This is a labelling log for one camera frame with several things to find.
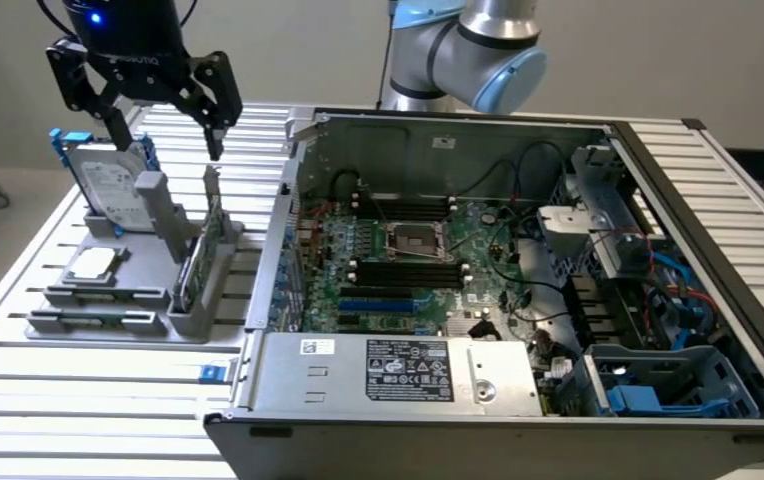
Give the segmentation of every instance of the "power supply label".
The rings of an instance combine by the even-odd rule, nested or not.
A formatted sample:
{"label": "power supply label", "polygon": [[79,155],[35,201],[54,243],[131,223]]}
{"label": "power supply label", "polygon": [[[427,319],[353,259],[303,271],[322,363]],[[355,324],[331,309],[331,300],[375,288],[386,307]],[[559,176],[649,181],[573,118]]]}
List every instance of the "power supply label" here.
{"label": "power supply label", "polygon": [[378,402],[453,402],[447,342],[367,340],[367,398]]}

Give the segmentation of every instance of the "green circuit board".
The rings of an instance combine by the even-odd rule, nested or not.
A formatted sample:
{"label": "green circuit board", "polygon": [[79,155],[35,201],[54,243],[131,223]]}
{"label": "green circuit board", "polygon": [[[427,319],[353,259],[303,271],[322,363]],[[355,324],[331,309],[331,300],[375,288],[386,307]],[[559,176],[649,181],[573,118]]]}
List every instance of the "green circuit board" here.
{"label": "green circuit board", "polygon": [[[481,220],[490,215],[494,222]],[[495,321],[506,321],[499,298],[506,292],[510,303],[523,294],[519,284],[502,279],[494,272],[490,244],[503,248],[502,259],[510,255],[509,229],[498,218],[499,210],[483,203],[467,203],[442,222],[391,222],[357,219],[343,205],[317,218],[322,232],[309,248],[305,272],[307,282],[302,330],[317,333],[378,332],[417,335],[465,335],[478,320],[477,312],[489,309]],[[391,253],[386,238],[395,226],[434,228],[442,239],[443,258]],[[373,262],[467,263],[473,280],[462,289],[413,288],[415,309],[410,314],[387,312],[345,312],[339,309],[341,288],[353,286],[347,279],[353,259]],[[510,277],[522,279],[518,264],[495,263]],[[357,322],[343,325],[341,315],[353,315]]]}

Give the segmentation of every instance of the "collaborative robot arm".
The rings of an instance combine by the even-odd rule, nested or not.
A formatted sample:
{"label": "collaborative robot arm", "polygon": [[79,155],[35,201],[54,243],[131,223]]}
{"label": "collaborative robot arm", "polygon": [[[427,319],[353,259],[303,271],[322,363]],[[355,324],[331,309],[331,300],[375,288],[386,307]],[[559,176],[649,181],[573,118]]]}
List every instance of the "collaborative robot arm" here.
{"label": "collaborative robot arm", "polygon": [[546,70],[537,0],[399,0],[394,9],[389,110],[450,111],[451,97],[507,115]]}
{"label": "collaborative robot arm", "polygon": [[[44,2],[38,3],[47,12]],[[172,0],[63,4],[75,32],[52,44],[47,58],[67,108],[102,120],[115,147],[126,150],[132,137],[115,107],[119,96],[170,103],[203,127],[207,151],[218,160],[227,128],[243,109],[224,52],[190,57]],[[106,80],[100,93],[88,82],[86,64]]]}

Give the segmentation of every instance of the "slotted aluminum surface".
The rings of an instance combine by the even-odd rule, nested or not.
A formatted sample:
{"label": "slotted aluminum surface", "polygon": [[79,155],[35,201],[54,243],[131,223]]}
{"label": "slotted aluminum surface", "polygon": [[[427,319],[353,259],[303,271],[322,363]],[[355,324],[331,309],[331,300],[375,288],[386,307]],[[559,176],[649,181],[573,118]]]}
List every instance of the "slotted aluminum surface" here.
{"label": "slotted aluminum surface", "polygon": [[[227,405],[228,386],[199,385],[196,378],[200,365],[236,354],[287,159],[287,113],[289,107],[247,106],[216,164],[224,207],[247,230],[207,344],[26,339],[24,314],[40,304],[39,291],[55,281],[86,232],[80,196],[71,191],[62,201],[0,282],[0,479],[234,478],[198,418]],[[633,126],[764,303],[764,213],[740,195],[741,183],[722,159],[678,121],[633,120]],[[199,127],[174,109],[154,107],[139,131],[154,138],[175,201],[190,217],[202,218],[208,160]],[[729,478],[764,478],[764,470]]]}

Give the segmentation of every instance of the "motherboard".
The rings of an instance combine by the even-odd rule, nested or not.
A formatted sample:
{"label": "motherboard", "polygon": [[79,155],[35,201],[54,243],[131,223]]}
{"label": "motherboard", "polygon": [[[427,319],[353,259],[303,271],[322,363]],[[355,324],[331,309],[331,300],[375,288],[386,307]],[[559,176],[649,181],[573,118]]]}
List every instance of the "motherboard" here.
{"label": "motherboard", "polygon": [[509,312],[526,291],[497,273],[523,280],[509,228],[517,218],[509,206],[481,202],[311,208],[302,330],[469,336],[485,320],[495,339],[518,337]]}

